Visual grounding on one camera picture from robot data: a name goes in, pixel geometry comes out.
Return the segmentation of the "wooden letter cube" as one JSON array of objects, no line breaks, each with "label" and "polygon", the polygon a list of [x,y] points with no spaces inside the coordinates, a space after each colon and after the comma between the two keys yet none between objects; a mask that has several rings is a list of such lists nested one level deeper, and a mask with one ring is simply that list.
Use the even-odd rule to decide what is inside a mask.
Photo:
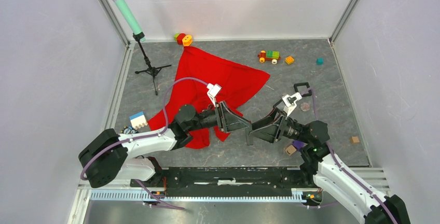
[{"label": "wooden letter cube", "polygon": [[294,145],[288,145],[284,148],[284,151],[287,155],[291,156],[297,151],[297,149]]}]

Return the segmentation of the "small wooden cube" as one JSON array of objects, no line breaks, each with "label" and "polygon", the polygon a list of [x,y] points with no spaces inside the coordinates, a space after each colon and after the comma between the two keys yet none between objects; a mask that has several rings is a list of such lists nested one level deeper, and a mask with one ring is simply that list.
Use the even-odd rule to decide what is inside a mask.
[{"label": "small wooden cube", "polygon": [[358,136],[352,136],[352,137],[350,137],[350,142],[352,144],[359,144],[360,143],[360,139],[359,139]]}]

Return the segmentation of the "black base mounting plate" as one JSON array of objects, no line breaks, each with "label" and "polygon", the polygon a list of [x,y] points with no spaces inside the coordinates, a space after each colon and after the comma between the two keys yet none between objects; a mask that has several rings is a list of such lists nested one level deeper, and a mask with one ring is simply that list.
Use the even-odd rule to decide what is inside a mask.
[{"label": "black base mounting plate", "polygon": [[318,189],[298,167],[163,167],[141,182],[163,188],[168,197],[276,197],[292,189]]}]

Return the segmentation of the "white and blue block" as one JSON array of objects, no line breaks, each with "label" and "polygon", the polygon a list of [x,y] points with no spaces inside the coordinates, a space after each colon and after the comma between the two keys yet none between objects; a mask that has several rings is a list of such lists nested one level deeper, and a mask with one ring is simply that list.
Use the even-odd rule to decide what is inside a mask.
[{"label": "white and blue block", "polygon": [[142,111],[130,116],[129,120],[130,120],[131,126],[135,130],[138,130],[140,128],[148,126],[147,119]]}]

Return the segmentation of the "orange lego brick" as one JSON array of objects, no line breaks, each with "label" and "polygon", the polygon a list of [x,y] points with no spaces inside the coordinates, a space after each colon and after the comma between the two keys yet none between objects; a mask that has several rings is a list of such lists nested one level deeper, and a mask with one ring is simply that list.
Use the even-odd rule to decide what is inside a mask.
[{"label": "orange lego brick", "polygon": [[291,65],[291,64],[293,64],[294,61],[295,61],[295,59],[294,59],[292,56],[288,56],[288,57],[286,57],[286,58],[284,59],[284,62],[285,62],[287,65]]}]

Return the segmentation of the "purple lego brick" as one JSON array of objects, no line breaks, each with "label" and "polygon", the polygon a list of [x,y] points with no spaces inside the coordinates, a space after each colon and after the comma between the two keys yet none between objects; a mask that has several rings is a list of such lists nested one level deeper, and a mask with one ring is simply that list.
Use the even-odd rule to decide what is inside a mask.
[{"label": "purple lego brick", "polygon": [[303,148],[306,145],[306,143],[298,141],[298,140],[293,140],[292,145],[295,147],[296,150],[300,150],[301,148]]}]

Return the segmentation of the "red toy block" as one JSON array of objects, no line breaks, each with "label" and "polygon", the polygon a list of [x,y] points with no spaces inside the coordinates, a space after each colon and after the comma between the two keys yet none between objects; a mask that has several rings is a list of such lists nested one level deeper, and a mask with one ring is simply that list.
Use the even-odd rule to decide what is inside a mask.
[{"label": "red toy block", "polygon": [[179,37],[178,37],[178,39],[177,39],[177,43],[179,44],[179,45],[183,45],[183,38],[186,36],[186,34],[185,33],[180,33],[180,35],[179,35]]}]

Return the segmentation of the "blue patterned card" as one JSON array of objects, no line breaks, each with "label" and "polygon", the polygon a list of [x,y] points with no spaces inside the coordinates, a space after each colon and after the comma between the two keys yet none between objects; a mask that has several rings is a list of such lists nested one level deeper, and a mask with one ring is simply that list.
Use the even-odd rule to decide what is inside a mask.
[{"label": "blue patterned card", "polygon": [[124,126],[123,130],[121,131],[122,134],[137,134],[139,133],[138,130],[136,130],[132,126]]}]

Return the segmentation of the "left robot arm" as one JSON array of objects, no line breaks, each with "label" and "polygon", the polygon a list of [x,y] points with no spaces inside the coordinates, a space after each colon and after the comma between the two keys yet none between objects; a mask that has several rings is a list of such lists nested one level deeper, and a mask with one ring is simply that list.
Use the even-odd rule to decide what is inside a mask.
[{"label": "left robot arm", "polygon": [[138,179],[154,187],[162,182],[163,172],[153,158],[139,159],[139,156],[183,148],[193,140],[192,131],[218,127],[230,133],[251,126],[250,121],[229,109],[224,101],[201,113],[186,104],[171,123],[155,131],[137,134],[118,134],[112,128],[102,131],[78,156],[83,166],[80,177],[92,188],[103,187],[114,179]]}]

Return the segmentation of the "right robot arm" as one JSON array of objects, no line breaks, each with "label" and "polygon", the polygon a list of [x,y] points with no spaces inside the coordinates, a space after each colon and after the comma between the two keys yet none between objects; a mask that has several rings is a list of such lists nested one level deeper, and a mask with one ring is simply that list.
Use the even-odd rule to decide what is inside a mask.
[{"label": "right robot arm", "polygon": [[396,194],[387,196],[355,174],[329,144],[327,124],[320,120],[308,124],[279,115],[267,116],[247,128],[248,136],[273,143],[283,137],[305,143],[300,149],[303,164],[300,181],[328,192],[359,223],[410,223],[404,201]]}]

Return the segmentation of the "orange toy block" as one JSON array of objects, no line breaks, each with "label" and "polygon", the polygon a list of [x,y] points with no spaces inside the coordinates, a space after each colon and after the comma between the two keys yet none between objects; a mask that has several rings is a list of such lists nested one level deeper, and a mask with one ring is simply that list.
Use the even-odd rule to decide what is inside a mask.
[{"label": "orange toy block", "polygon": [[183,45],[184,47],[188,47],[188,46],[190,46],[190,45],[192,44],[192,42],[193,42],[193,37],[192,37],[191,35],[185,35],[185,36],[182,38],[182,45]]}]

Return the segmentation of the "red garment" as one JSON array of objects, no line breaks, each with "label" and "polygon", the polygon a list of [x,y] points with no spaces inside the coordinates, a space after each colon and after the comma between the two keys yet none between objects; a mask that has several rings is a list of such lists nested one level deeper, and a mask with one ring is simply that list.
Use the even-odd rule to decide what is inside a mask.
[{"label": "red garment", "polygon": [[216,100],[225,101],[232,111],[240,115],[238,107],[251,99],[269,78],[270,75],[262,70],[225,60],[196,47],[185,47],[170,99],[164,110],[150,118],[149,126],[157,130],[171,123],[185,104],[194,106],[198,113],[207,109],[212,103],[207,96],[209,83],[222,87]]}]

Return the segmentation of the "teal small cube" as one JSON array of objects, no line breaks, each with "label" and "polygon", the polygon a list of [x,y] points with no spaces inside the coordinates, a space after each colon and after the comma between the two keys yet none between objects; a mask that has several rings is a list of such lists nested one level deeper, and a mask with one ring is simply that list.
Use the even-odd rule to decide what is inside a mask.
[{"label": "teal small cube", "polygon": [[323,58],[317,58],[317,60],[316,60],[317,65],[323,65],[323,63],[324,63]]}]

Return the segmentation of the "mint green microphone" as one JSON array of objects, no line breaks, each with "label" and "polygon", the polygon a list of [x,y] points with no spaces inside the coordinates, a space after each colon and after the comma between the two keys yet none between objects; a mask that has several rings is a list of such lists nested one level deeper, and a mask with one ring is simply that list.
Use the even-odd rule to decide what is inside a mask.
[{"label": "mint green microphone", "polygon": [[112,0],[132,30],[136,41],[145,41],[145,34],[125,0]]}]

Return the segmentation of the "black tripod stand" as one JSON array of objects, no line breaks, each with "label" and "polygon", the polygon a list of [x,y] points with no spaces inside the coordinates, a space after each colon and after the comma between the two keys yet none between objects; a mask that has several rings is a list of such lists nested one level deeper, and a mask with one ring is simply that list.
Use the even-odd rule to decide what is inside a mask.
[{"label": "black tripod stand", "polygon": [[164,66],[159,66],[159,67],[152,66],[151,61],[150,61],[149,57],[146,55],[146,52],[145,52],[145,50],[144,50],[144,48],[142,46],[141,39],[144,38],[144,37],[145,37],[145,35],[144,35],[143,32],[140,32],[138,34],[133,33],[133,38],[137,42],[137,44],[139,45],[139,48],[140,48],[140,50],[142,52],[142,55],[143,55],[144,62],[146,64],[146,66],[147,66],[147,69],[140,70],[140,71],[135,71],[135,74],[140,74],[140,73],[147,73],[147,74],[149,74],[152,77],[152,79],[153,79],[154,93],[157,96],[158,95],[158,89],[157,89],[157,86],[156,86],[156,77],[158,76],[158,74],[161,72],[162,69],[171,67],[172,65],[169,64],[169,65],[164,65]]}]

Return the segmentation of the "colourful toy train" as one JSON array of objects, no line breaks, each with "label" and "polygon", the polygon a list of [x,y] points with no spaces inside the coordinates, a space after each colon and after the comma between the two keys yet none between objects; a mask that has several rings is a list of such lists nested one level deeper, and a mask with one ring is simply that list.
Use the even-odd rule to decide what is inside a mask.
[{"label": "colourful toy train", "polygon": [[257,57],[260,63],[271,62],[272,64],[277,64],[281,58],[280,53],[278,51],[272,51],[272,50],[268,50],[268,51],[262,50],[257,55]]}]

